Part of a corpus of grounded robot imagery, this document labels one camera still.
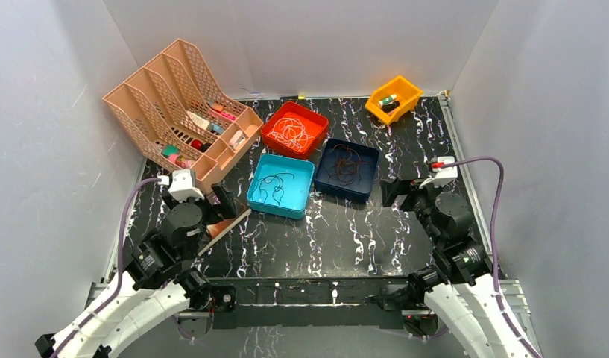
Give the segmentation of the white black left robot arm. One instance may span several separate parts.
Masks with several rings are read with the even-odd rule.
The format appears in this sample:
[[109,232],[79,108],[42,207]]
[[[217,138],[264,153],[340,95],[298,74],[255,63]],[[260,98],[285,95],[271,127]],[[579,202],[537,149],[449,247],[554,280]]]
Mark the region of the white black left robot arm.
[[67,327],[41,335],[35,347],[41,357],[118,357],[160,323],[190,308],[212,303],[209,281],[195,268],[184,268],[198,246],[216,243],[209,227],[239,217],[232,192],[212,185],[212,203],[189,175],[161,175],[142,180],[164,187],[169,208],[162,224],[143,237],[130,253],[117,256],[117,272],[108,286]]

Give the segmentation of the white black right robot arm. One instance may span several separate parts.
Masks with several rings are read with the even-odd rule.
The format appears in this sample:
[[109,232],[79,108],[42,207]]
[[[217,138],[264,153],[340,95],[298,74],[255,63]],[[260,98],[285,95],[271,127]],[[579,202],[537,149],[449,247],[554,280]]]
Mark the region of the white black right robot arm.
[[408,276],[403,288],[373,301],[384,310],[413,305],[431,310],[469,357],[538,357],[499,286],[499,272],[471,231],[467,201],[427,179],[384,180],[382,204],[398,196],[400,210],[413,212],[433,244],[433,264]]

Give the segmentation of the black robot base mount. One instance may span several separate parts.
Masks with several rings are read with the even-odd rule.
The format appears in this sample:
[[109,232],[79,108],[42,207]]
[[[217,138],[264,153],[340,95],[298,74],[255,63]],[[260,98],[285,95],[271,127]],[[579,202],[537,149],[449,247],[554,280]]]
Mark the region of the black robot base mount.
[[376,326],[426,341],[444,324],[404,277],[211,278],[196,286],[178,321],[207,330],[242,327]]

